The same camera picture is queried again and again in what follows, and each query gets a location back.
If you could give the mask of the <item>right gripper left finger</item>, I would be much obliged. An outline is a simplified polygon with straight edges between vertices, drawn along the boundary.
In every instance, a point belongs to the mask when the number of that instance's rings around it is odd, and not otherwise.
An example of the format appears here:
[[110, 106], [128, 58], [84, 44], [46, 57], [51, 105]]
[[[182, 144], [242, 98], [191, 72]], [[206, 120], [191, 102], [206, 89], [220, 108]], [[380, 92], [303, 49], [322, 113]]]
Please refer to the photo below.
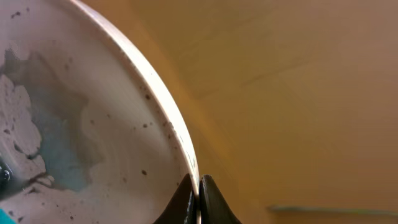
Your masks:
[[179, 183], [165, 210], [154, 224], [196, 224], [197, 205], [192, 180], [186, 174]]

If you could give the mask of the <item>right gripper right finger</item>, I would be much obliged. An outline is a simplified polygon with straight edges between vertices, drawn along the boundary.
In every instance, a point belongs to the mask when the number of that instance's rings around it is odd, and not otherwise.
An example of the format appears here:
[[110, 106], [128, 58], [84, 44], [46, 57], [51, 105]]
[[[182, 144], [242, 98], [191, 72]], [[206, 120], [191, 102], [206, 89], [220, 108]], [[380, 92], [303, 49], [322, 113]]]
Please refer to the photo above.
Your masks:
[[212, 176], [204, 175], [201, 178], [199, 199], [202, 224], [242, 224], [230, 209]]

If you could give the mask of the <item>white speckled plate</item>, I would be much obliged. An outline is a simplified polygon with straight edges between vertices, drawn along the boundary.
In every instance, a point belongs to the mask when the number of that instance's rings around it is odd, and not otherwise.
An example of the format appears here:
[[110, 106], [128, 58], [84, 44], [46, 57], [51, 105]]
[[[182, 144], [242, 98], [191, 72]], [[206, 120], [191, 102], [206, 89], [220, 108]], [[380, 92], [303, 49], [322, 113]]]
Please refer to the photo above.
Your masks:
[[1, 209], [15, 223], [154, 223], [186, 174], [197, 205], [182, 115], [115, 25], [81, 1], [1, 2]]

